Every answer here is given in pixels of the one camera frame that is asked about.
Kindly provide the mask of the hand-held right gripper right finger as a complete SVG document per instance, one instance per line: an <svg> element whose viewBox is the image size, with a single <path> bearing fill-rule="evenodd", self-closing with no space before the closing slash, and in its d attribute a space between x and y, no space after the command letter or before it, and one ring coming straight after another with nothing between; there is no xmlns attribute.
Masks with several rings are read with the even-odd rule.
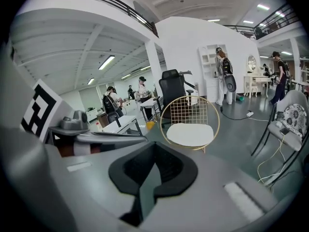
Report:
<svg viewBox="0 0 309 232"><path fill-rule="evenodd" d="M277 203L271 192L235 165L201 150L172 146L198 168L194 183L181 195L157 199L141 224L148 232L229 232L250 222L224 186L236 182L264 211Z"/></svg>

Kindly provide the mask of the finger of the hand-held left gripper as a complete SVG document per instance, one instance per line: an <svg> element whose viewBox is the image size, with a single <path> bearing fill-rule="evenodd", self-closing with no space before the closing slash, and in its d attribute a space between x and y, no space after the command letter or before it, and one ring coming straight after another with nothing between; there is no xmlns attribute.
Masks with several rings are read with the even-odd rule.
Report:
<svg viewBox="0 0 309 232"><path fill-rule="evenodd" d="M109 137L143 137L143 135L134 135L134 134L119 134L119 133L109 133L109 132L93 132L94 135L98 136L109 136Z"/></svg>
<svg viewBox="0 0 309 232"><path fill-rule="evenodd" d="M90 144L121 144L134 145L142 142L147 142L144 136L136 135L94 135L94 134L80 134L77 136L77 141L81 143Z"/></svg>

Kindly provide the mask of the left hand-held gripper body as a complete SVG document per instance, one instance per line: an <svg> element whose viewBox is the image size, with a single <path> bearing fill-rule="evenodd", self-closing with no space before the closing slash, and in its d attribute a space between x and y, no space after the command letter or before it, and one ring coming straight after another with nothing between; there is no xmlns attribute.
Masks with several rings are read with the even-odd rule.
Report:
<svg viewBox="0 0 309 232"><path fill-rule="evenodd" d="M42 80L33 90L21 128L42 143L56 146L61 155L89 155L91 144L77 140L78 135L89 131L86 113L72 108Z"/></svg>

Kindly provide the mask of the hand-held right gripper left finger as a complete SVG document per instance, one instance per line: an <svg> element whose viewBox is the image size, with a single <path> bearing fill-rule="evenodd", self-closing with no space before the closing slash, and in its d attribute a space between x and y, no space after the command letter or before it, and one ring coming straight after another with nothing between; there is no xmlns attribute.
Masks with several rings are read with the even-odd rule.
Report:
<svg viewBox="0 0 309 232"><path fill-rule="evenodd" d="M78 232L156 232L144 213L155 201L154 145L62 160Z"/></svg>

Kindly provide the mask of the white seat cushion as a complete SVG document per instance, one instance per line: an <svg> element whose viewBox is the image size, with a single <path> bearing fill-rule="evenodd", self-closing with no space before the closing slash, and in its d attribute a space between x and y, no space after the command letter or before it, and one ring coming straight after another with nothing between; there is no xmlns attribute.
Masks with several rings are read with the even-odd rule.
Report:
<svg viewBox="0 0 309 232"><path fill-rule="evenodd" d="M212 127L206 124L177 123L170 126L167 138L179 145L201 147L212 142L214 132Z"/></svg>

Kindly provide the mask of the gold wire chair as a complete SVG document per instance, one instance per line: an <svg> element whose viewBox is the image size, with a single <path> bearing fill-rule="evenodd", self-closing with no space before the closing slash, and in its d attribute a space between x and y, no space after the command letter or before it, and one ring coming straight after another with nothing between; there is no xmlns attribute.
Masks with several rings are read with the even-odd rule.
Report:
<svg viewBox="0 0 309 232"><path fill-rule="evenodd" d="M206 148L215 140L220 129L220 116L216 107L209 102L207 99L200 96L190 96L191 105L189 105L189 96L183 96L172 101L168 106L171 111L171 124L165 125L161 130L161 134L166 142L170 145L179 146L182 148L188 148L193 151L202 151L206 152ZM160 118L161 122L166 122L166 119ZM179 145L170 141L167 138L167 131L171 125L177 123L185 124L206 124L212 127L214 132L214 139L211 143L201 147L188 147Z"/></svg>

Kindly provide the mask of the black office chair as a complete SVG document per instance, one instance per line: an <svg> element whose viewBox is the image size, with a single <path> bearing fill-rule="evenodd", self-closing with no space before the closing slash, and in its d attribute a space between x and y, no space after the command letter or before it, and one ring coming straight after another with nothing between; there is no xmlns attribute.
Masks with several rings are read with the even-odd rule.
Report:
<svg viewBox="0 0 309 232"><path fill-rule="evenodd" d="M159 80L159 85L163 93L163 108L159 107L161 118L166 119L166 122L161 122L161 128L171 124L171 111L168 106L177 98L188 95L189 105L191 105L191 95L195 90L195 86L186 82L184 75L192 75L191 71L178 72L176 69L162 72L162 78Z"/></svg>

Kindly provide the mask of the white shelf cabinet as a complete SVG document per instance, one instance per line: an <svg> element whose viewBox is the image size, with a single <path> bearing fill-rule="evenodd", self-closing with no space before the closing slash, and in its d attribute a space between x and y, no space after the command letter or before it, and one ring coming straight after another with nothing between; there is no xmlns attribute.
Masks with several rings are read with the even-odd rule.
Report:
<svg viewBox="0 0 309 232"><path fill-rule="evenodd" d="M218 99L219 77L216 68L216 48L221 48L226 54L225 44L212 44L198 47L206 99L215 103Z"/></svg>

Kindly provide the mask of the white dressing table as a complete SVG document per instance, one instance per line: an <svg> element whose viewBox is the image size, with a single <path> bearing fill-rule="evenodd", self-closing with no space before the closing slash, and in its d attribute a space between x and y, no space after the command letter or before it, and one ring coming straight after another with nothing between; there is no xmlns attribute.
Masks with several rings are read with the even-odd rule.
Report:
<svg viewBox="0 0 309 232"><path fill-rule="evenodd" d="M268 84L271 82L271 78L267 76L259 76L259 75L247 75L244 76L244 96L252 97L260 92L262 95L268 98Z"/></svg>

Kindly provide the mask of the white desk with dark frame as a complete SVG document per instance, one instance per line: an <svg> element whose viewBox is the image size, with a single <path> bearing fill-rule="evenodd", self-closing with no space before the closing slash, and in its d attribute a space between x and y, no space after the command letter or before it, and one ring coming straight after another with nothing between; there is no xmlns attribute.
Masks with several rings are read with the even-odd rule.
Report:
<svg viewBox="0 0 309 232"><path fill-rule="evenodd" d="M102 131L106 133L143 136L136 116L122 116L121 118L116 118L115 121L104 127Z"/></svg>

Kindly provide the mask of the round wall mirror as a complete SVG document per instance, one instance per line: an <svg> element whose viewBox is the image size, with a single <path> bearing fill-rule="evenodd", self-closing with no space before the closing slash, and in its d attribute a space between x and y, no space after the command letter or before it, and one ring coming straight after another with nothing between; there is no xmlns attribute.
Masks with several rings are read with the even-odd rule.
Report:
<svg viewBox="0 0 309 232"><path fill-rule="evenodd" d="M247 59L247 73L255 73L256 72L256 59L254 56L250 55Z"/></svg>

